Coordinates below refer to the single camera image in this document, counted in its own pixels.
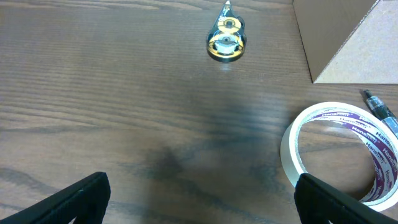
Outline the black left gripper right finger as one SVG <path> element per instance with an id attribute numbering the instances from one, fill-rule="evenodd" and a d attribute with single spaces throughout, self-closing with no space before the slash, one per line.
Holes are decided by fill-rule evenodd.
<path id="1" fill-rule="evenodd" d="M 295 205 L 302 224 L 397 224 L 311 174 L 301 174 Z"/>

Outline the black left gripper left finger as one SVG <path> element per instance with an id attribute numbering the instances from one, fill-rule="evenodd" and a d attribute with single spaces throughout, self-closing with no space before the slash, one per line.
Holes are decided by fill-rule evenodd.
<path id="1" fill-rule="evenodd" d="M 42 201 L 1 220 L 1 223 L 103 222 L 111 188 L 104 172 L 95 172 Z"/>

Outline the black pen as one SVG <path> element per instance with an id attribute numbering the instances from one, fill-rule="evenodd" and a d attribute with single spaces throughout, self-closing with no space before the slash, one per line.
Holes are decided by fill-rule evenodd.
<path id="1" fill-rule="evenodd" d="M 387 107 L 387 105 L 369 90 L 363 91 L 365 102 L 371 113 L 382 121 L 397 137 L 397 116 Z"/>

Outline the yellow black correction tape dispenser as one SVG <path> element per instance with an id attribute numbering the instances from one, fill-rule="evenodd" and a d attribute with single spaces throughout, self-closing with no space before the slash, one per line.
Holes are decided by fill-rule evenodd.
<path id="1" fill-rule="evenodd" d="M 231 1 L 226 1 L 207 35 L 208 55 L 222 63 L 240 59 L 247 43 L 244 30 L 244 19 L 235 13 Z"/>

